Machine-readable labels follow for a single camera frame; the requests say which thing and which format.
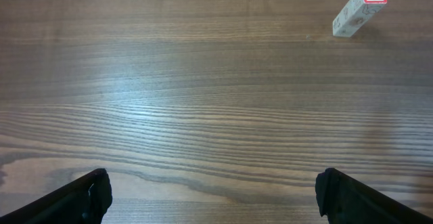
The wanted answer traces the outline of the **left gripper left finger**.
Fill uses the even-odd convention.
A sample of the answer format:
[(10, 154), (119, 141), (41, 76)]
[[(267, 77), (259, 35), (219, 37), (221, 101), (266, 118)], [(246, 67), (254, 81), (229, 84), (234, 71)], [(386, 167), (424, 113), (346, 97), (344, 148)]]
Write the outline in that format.
[(1, 224), (100, 224), (112, 204), (106, 169), (95, 169), (1, 217)]

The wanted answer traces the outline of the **white blue C block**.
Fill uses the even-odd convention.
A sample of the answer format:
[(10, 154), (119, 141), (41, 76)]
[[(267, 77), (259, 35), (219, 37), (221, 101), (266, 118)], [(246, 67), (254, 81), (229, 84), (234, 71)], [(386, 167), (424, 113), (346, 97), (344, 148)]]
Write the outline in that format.
[(365, 23), (371, 16), (367, 11), (368, 8), (369, 5), (363, 2), (355, 3), (354, 1), (349, 1), (334, 20), (334, 26), (358, 26)]

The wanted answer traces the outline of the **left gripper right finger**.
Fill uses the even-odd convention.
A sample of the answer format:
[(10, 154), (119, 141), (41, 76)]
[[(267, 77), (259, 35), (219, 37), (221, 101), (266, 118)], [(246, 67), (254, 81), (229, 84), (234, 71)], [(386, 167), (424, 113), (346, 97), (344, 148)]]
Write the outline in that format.
[(315, 193), (319, 214), (330, 224), (432, 224), (432, 218), (335, 168), (317, 175)]

